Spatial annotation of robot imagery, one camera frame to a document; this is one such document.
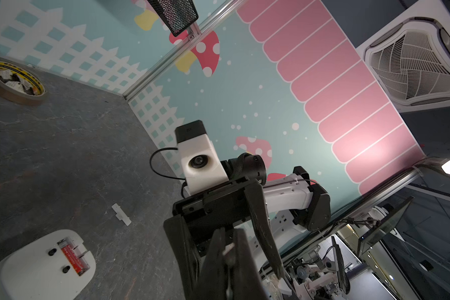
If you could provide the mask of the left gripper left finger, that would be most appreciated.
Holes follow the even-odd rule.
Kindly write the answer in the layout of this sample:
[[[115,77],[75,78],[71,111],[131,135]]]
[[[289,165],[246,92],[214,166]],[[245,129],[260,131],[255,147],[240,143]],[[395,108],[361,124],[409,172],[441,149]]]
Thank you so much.
[[[214,231],[192,292],[193,300],[232,300],[233,244],[226,244],[227,237],[224,228]]]

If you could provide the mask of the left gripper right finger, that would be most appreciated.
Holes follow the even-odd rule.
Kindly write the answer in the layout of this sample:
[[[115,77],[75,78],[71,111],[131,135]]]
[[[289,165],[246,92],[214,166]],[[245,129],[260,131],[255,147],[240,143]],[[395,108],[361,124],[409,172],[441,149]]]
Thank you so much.
[[[230,288],[232,300],[267,300],[243,229],[233,232],[230,250]]]

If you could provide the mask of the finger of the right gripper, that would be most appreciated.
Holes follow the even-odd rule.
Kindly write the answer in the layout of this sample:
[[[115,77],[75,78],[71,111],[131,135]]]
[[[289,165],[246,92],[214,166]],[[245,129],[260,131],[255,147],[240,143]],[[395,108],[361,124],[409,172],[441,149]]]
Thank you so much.
[[[192,300],[201,270],[201,257],[196,244],[182,216],[167,219],[163,227],[179,266],[184,296]]]
[[[263,187],[256,180],[248,181],[244,195],[257,241],[278,279],[285,279],[285,269],[271,231]]]

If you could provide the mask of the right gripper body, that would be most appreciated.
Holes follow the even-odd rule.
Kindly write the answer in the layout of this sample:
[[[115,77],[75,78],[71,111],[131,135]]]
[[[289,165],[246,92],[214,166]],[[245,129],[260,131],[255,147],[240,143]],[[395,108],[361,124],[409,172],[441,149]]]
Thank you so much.
[[[224,228],[226,244],[230,244],[231,231],[251,220],[249,200],[262,198],[261,182],[242,177],[175,202],[172,214],[184,218],[198,254],[205,255],[214,231]]]

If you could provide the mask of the white battery cover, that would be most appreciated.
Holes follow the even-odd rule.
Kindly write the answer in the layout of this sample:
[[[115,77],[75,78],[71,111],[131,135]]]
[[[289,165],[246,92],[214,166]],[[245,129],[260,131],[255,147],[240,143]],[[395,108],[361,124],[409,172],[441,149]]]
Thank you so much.
[[[119,221],[122,221],[126,226],[131,224],[130,217],[122,210],[119,204],[115,203],[111,206],[111,208],[115,212],[116,218]]]

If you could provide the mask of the white alarm clock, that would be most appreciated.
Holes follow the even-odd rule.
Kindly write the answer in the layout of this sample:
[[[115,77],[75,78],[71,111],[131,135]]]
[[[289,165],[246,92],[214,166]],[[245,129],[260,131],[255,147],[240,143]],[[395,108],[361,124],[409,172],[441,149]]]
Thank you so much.
[[[79,276],[60,246],[71,245],[89,266]],[[90,283],[96,260],[80,235],[61,229],[0,261],[0,300],[73,300]]]

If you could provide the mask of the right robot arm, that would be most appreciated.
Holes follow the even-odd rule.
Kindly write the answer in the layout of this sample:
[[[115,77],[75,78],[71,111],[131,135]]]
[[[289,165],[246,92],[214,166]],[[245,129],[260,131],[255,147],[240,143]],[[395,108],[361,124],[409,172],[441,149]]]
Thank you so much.
[[[267,183],[261,156],[249,153],[220,162],[224,182],[191,192],[164,222],[188,300],[263,300],[257,259],[293,287],[279,252],[277,228],[314,232],[331,218],[330,195],[296,166]]]

